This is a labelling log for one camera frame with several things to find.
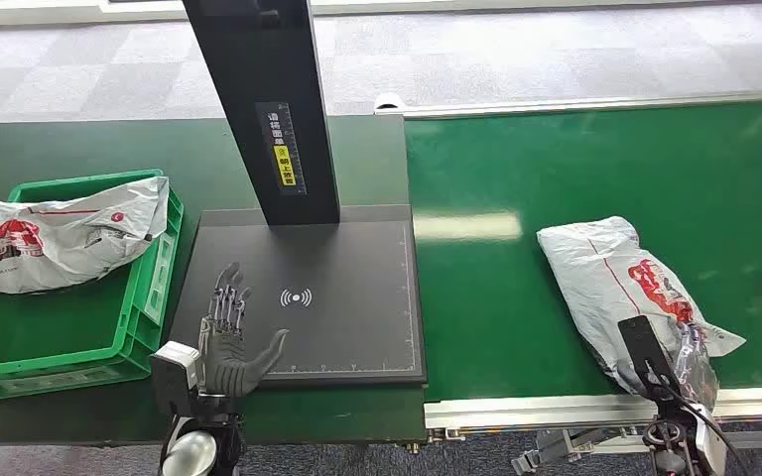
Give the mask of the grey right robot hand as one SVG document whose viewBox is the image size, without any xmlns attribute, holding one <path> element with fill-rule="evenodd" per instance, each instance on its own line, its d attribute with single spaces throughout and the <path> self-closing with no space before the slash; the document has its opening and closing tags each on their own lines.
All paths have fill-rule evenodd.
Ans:
<svg viewBox="0 0 762 476">
<path fill-rule="evenodd" d="M 650 345 L 640 344 L 637 336 L 647 336 L 647 342 L 650 341 L 649 333 L 652 331 L 652 325 L 635 323 L 647 320 L 646 316 L 640 315 L 632 319 L 625 319 L 618 322 L 618 329 L 623 338 L 624 344 L 629 347 L 646 347 Z M 718 382 L 713 368 L 709 363 L 709 356 L 705 347 L 701 328 L 695 323 L 675 322 L 665 324 L 670 332 L 674 332 L 676 343 L 673 350 L 665 350 L 664 345 L 659 343 L 660 348 L 668 355 L 671 362 L 671 369 L 676 378 L 679 388 L 679 395 L 690 402 L 705 405 L 709 410 L 713 410 L 718 392 Z M 628 330 L 627 327 L 641 327 L 638 330 Z M 641 379 L 634 369 L 636 359 L 631 357 L 627 363 L 625 358 L 617 363 L 617 372 L 620 378 L 626 383 L 627 390 L 636 393 L 644 398 L 650 399 L 650 393 L 645 388 Z"/>
</svg>

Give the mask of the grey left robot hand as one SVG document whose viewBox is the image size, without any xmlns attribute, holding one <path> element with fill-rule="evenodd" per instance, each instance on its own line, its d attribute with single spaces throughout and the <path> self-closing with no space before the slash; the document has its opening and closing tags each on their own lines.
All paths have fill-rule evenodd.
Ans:
<svg viewBox="0 0 762 476">
<path fill-rule="evenodd" d="M 200 321 L 202 381 L 210 394 L 233 398 L 250 394 L 280 361 L 289 335 L 287 329 L 279 329 L 255 358 L 245 357 L 243 323 L 251 290 L 242 282 L 241 265 L 229 263 L 217 276 L 206 315 Z"/>
</svg>

